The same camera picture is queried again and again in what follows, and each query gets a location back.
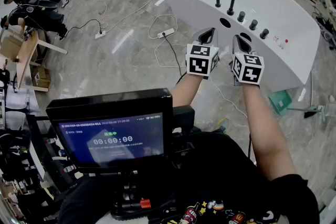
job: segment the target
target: black and white marker cube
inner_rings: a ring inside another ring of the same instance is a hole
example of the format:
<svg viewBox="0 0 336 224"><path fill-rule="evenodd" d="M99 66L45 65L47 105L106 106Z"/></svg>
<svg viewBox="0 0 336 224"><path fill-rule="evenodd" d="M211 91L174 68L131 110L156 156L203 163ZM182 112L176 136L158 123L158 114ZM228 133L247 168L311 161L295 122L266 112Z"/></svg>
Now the black and white marker cube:
<svg viewBox="0 0 336 224"><path fill-rule="evenodd" d="M232 58L232 71L239 82L260 84L265 68L264 58L262 56L236 52L232 55Z"/></svg>
<svg viewBox="0 0 336 224"><path fill-rule="evenodd" d="M187 73L210 76L211 71L219 61L218 51L218 47L188 44L187 54L185 55Z"/></svg>

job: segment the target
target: timer display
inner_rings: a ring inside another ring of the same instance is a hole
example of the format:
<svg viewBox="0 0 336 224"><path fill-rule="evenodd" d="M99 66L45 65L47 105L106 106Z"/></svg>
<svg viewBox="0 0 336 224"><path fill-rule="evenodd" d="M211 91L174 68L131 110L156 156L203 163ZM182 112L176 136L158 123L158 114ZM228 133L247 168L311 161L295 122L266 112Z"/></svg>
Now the timer display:
<svg viewBox="0 0 336 224"><path fill-rule="evenodd" d="M59 123L59 127L79 162L106 166L163 154L162 113Z"/></svg>

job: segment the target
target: cardboard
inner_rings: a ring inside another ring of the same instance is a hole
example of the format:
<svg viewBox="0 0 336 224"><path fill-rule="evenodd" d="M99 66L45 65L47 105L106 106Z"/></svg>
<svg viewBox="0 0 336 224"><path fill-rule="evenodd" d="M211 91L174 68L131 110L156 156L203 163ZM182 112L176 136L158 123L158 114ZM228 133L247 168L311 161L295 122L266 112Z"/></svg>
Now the cardboard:
<svg viewBox="0 0 336 224"><path fill-rule="evenodd" d="M37 87L49 88L51 83L49 70L44 67L38 67L34 80Z"/></svg>

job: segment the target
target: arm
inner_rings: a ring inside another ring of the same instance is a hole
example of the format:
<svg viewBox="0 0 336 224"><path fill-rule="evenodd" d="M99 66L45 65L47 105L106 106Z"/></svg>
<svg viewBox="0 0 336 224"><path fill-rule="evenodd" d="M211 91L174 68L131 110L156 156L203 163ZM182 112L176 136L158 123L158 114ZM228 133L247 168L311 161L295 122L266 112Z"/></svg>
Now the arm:
<svg viewBox="0 0 336 224"><path fill-rule="evenodd" d="M17 20L17 23L21 26L20 35L23 36L23 33L25 32L25 27L26 27L25 20L23 18L19 18Z"/></svg>
<svg viewBox="0 0 336 224"><path fill-rule="evenodd" d="M198 88L202 82L203 76L186 74L184 78L171 90L173 96L173 107L190 105Z"/></svg>
<svg viewBox="0 0 336 224"><path fill-rule="evenodd" d="M243 84L243 93L259 169L269 180L296 174L285 136L260 89L252 84Z"/></svg>

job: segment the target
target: red button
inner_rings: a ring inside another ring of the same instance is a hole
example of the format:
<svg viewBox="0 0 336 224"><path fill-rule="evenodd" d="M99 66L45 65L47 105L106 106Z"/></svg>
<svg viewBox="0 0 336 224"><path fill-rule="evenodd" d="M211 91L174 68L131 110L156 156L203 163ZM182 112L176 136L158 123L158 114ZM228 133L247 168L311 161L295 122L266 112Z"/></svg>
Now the red button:
<svg viewBox="0 0 336 224"><path fill-rule="evenodd" d="M140 201L140 205L142 209L152 208L151 201L149 199L144 199Z"/></svg>

